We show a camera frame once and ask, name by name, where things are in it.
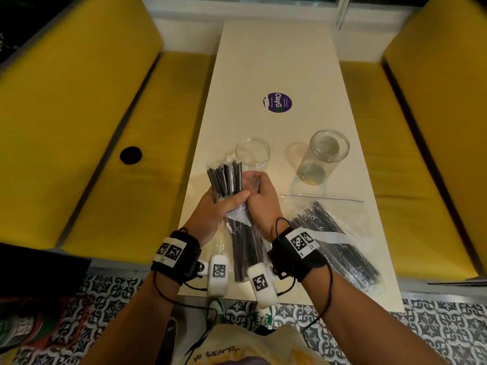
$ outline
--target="wrist-mounted device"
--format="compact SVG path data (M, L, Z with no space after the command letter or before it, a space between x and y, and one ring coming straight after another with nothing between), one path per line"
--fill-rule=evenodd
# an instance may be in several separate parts
M195 237L174 231L155 253L150 269L182 285L195 278L198 270L203 268L198 262L200 254L200 244Z
M289 227L278 235L268 255L279 279L293 276L298 282L302 282L311 269L328 264L318 242L301 227Z

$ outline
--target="clear plastic jar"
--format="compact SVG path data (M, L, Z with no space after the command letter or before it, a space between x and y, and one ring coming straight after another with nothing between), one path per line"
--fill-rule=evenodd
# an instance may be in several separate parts
M350 150L350 142L337 130L321 129L309 141L309 147L298 168L305 183L320 185L328 179Z
M260 137L250 137L241 140L235 148L237 159L242 161L243 170L265 171L271 149L269 144Z

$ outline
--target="plastic bag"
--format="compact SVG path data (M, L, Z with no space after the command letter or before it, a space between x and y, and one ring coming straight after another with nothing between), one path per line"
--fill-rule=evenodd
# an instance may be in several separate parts
M233 157L207 169L216 202L233 196L243 190L242 163ZM247 203L229 212L223 221L228 233L221 234L219 253L229 251L225 245L231 243L233 272L236 282L245 282L247 268L260 262L268 264L264 241L260 232L252 225Z
M336 272L363 292L380 287L379 271L361 252L371 255L374 246L363 202L281 195L280 203L293 228L310 230Z

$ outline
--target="beige shirt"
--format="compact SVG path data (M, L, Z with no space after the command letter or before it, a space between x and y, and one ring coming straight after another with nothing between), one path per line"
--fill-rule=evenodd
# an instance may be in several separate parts
M225 363L225 365L328 364L323 357L308 348L301 333L293 326L283 325L267 336L260 336L241 326L228 324L220 324L213 328L201 347L194 350L187 362L188 365L218 363Z

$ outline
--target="table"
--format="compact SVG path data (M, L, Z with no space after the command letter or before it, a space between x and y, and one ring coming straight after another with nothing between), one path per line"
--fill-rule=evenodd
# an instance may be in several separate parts
M263 98L273 92L289 96L290 110L276 113L265 107ZM301 182L295 171L311 136L323 128L344 133L351 143L350 153L325 184L310 186ZM384 289L371 294L371 298L388 311L404 312L327 24L225 22L180 226L210 187L207 164L233 154L238 141L252 136L264 138L271 147L266 171L278 194L308 194L365 202L376 246L372 256L364 254L384 279ZM214 239L209 247L205 246L202 255L205 256L210 246L214 248L215 243ZM290 278L277 281L276 288L283 291L291 282ZM196 279L192 284L204 287L206 282ZM185 286L180 294L205 295ZM229 284L227 298L255 300L249 282ZM311 305L298 283L280 297L280 302Z

